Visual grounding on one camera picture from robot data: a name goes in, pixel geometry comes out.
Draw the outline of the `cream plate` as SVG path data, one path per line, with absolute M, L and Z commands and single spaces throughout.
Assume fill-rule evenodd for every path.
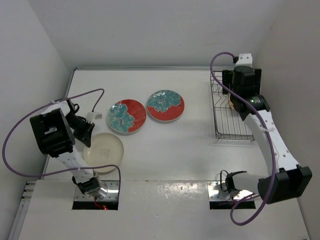
M 119 167 L 124 156 L 124 145 L 112 133 L 99 133 L 91 138 L 90 147 L 84 147 L 82 156 L 90 167 L 105 165 L 116 165 Z

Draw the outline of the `yellow plate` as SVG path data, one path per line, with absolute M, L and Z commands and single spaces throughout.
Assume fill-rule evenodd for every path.
M 231 95 L 228 95 L 228 105 L 229 105 L 229 107 L 230 107 L 232 110 L 235 109 L 235 108 L 234 108 L 234 104 L 233 104 L 233 102 L 232 102 L 232 100 L 231 100 Z

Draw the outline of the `floral red plate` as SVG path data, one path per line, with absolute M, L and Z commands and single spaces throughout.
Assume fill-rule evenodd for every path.
M 163 89 L 151 94 L 147 99 L 146 109 L 155 120 L 172 122 L 183 114 L 185 101 L 179 93 Z
M 123 99 L 113 104 L 106 118 L 109 127 L 120 134 L 132 134 L 138 131 L 146 119 L 146 108 L 134 99 Z

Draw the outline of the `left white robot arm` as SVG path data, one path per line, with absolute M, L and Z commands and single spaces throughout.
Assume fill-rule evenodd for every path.
M 31 117 L 30 124 L 39 150 L 71 169 L 72 181 L 82 194 L 102 200 L 108 194 L 107 188 L 76 149 L 76 140 L 91 146 L 95 124 L 77 116 L 78 110 L 70 100 L 55 103 Z

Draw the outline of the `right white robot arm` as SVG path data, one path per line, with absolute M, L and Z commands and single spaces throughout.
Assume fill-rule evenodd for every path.
M 301 166 L 288 150 L 272 117 L 266 98 L 260 94 L 259 68 L 236 66 L 222 71 L 223 93 L 229 93 L 234 110 L 252 132 L 267 166 L 268 176 L 249 174 L 245 170 L 228 173 L 229 193 L 248 190 L 273 204 L 299 198 L 313 174 Z

